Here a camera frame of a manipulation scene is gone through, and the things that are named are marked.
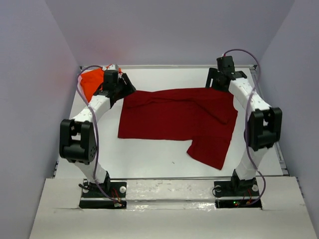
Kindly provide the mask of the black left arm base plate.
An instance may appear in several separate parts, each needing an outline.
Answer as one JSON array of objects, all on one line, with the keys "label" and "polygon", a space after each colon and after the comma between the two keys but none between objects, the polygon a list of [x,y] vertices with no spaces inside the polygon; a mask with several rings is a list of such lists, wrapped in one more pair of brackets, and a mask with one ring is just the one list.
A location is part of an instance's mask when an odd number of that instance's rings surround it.
[{"label": "black left arm base plate", "polygon": [[111,181],[107,197],[97,188],[96,184],[84,180],[78,185],[81,188],[79,207],[81,209],[125,209],[127,207],[127,182]]}]

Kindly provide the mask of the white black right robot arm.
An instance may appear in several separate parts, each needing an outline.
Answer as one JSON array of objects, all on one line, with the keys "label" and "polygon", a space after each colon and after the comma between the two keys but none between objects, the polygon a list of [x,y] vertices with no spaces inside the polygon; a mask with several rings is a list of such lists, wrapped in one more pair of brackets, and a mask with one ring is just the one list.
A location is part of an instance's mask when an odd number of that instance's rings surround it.
[{"label": "white black right robot arm", "polygon": [[282,110],[266,103],[243,71],[236,71],[232,56],[217,58],[217,68],[210,68],[206,88],[229,92],[245,110],[246,148],[229,181],[214,183],[217,198],[240,197],[246,192],[258,196],[256,174],[264,155],[279,141]]}]

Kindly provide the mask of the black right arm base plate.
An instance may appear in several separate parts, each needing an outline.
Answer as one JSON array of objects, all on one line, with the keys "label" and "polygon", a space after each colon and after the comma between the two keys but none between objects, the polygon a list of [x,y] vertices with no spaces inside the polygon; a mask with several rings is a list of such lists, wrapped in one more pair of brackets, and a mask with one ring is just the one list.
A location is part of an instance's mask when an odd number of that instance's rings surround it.
[{"label": "black right arm base plate", "polygon": [[217,209],[262,208],[255,178],[239,186],[232,185],[230,180],[215,181],[212,194]]}]

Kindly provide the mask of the dark red t shirt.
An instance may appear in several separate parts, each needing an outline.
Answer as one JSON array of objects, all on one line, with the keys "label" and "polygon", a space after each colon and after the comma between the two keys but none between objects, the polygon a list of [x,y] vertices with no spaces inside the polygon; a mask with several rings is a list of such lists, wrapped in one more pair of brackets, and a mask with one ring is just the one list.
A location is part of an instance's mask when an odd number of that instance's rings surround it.
[{"label": "dark red t shirt", "polygon": [[136,91],[124,98],[118,138],[190,140],[191,158],[221,170],[238,115],[233,100],[212,88]]}]

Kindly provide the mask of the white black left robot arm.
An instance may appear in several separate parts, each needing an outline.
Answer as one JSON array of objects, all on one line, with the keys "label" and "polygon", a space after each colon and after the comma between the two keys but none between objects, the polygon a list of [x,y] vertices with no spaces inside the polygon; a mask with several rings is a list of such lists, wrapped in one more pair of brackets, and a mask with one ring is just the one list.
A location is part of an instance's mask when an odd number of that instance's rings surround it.
[{"label": "white black left robot arm", "polygon": [[90,100],[77,85],[77,93],[85,108],[71,119],[60,123],[59,155],[77,166],[88,180],[86,191],[109,197],[111,179],[99,163],[98,121],[118,101],[136,91],[127,74],[119,70],[103,70],[103,80]]}]

